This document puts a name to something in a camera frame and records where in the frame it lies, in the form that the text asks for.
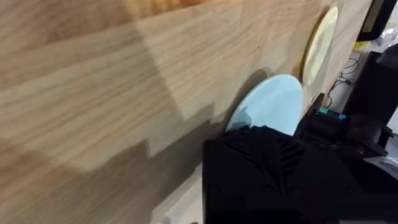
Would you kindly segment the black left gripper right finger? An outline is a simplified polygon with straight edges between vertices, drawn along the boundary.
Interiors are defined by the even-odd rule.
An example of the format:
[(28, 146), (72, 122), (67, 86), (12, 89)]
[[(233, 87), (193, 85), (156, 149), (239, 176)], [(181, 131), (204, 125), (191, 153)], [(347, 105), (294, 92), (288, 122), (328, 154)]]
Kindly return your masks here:
[(280, 223), (382, 220), (379, 169), (351, 149), (292, 136), (276, 140), (277, 184), (274, 218)]

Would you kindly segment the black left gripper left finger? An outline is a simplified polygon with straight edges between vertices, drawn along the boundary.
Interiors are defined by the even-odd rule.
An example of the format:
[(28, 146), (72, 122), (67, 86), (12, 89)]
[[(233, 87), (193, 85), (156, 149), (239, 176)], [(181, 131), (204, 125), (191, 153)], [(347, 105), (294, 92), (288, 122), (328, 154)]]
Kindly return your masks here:
[(267, 223), (267, 196), (280, 192), (272, 130), (244, 126), (203, 144), (205, 223)]

